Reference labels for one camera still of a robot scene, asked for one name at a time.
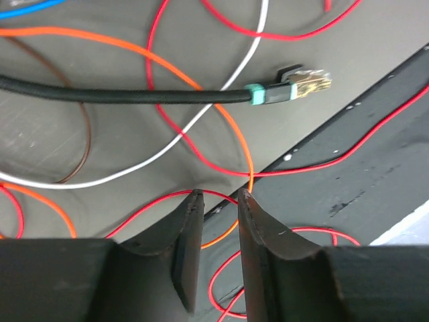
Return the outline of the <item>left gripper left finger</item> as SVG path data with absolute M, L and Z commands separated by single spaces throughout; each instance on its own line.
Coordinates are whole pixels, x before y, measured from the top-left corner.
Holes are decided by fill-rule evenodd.
M 187 321 L 196 305 L 204 196 L 195 189 L 134 237 L 5 239 L 2 321 Z

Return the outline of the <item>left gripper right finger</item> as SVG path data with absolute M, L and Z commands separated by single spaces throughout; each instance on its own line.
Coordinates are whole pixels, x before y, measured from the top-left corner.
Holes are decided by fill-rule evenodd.
M 428 247 L 324 247 L 238 194 L 249 321 L 427 321 Z

